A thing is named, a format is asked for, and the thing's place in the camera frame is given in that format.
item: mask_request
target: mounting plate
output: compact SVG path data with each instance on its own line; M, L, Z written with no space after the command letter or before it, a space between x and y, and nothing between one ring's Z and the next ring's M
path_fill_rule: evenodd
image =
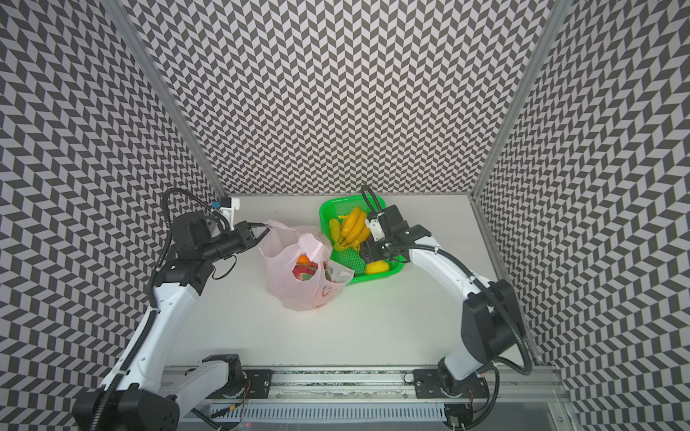
M489 389L486 386L486 382L479 377L476 379L466 379L467 391L464 391L457 397L450 397L441 389L441 383L438 379L438 370L413 370L412 374L415 377L415 393L418 399L449 398L469 400L470 398L487 398L489 396Z
M273 371L244 370L244 375L246 376L244 384L226 385L206 397L206 399L241 399L244 387L249 388L247 399L267 399Z

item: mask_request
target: banana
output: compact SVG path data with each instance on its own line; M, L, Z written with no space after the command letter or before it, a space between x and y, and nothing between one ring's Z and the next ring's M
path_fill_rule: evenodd
M340 222L337 219L331 219L328 222L328 228L331 229L331 239L335 242L340 241Z
M352 247L356 251L359 251L359 250L357 250L359 248L359 245L361 243L365 242L367 238L369 238L370 233L371 233L371 231L369 230L369 228L364 226L364 229L362 229L362 231L359 233L359 235L357 235L357 238L355 238L351 243L346 245L344 248Z
M343 221L343 228L340 230L340 238L347 237L350 234L350 231L352 228L355 227L355 223L357 223L357 219L359 218L359 214L362 212L362 209L358 206L354 207L350 215L347 216L347 219Z
M357 217L357 221L355 222L355 225L350 229L347 237L345 240L343 240L340 244L345 245L349 244L352 241L355 240L359 236L360 233L362 233L362 230L366 227L364 225L364 221L366 220L366 213L364 211L359 212L359 216Z

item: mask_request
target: white table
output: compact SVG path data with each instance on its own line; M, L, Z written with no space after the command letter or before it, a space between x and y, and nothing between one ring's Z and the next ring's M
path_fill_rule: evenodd
M495 279L467 196L383 197L410 225L421 224L469 268ZM235 222L319 225L319 207L331 198L242 197ZM295 312L264 289L258 250L238 257L230 275L208 280L168 365L219 353L237 353L243 365L435 365L460 344L460 305L411 263L392 277L346 286L318 310ZM216 274L233 260L216 263ZM522 363L515 346L504 356Z

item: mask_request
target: green basket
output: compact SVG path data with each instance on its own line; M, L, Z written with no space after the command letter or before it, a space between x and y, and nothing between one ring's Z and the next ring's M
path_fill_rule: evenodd
M386 202L380 197L377 197L377 199L381 204L381 208L385 208ZM350 214L350 211L352 211L352 209L356 206L360 207L362 211L369 213L369 207L367 206L366 202L364 201L364 198L362 198L361 195L339 197L337 199L331 199L330 201L324 202L324 204L321 205L321 208L319 208L319 218L321 219L321 232L330 239L331 229L328 226L328 221L331 219L337 219L339 215ZM366 268L364 260L361 257L359 257L359 254L351 248L348 248L343 252L337 252L333 250L333 253L331 254L331 259L340 263L341 265L345 265L346 267L355 270L355 276L352 279L352 281L350 281L350 283L348 284L361 283L363 281L370 281L390 277L391 275L400 272L404 265L404 263L401 262L403 258L401 256L398 256L398 260L392 260L388 262L388 264L391 266L390 270L386 272L381 272L379 274L367 275L364 274L364 268Z

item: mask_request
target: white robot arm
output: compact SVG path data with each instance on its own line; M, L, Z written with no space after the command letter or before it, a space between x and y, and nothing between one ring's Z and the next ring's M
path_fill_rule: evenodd
M221 209L225 207L232 205L226 202ZM228 212L219 213L231 219ZM223 223L225 229L211 237L206 219L201 211L188 212L170 224L175 246L165 266L152 277L144 318L101 387L80 394L72 407L82 431L174 430L179 418L209 394L232 382L244 384L239 358L228 355L205 359L190 374L161 389L166 359L185 316L204 290L213 262L246 251L263 237L254 237L252 231L260 223L245 221L234 226ZM523 353L523 371L529 373L531 360L526 346L521 345L524 326L508 283L494 283L464 267L426 229L419 225L410 228L396 206L372 207L367 224L372 237L360 251L365 262L402 255L431 274L460 304L463 342L439 362L439 380L448 395L463 393L479 379L478 372L500 360L498 355L516 342Z

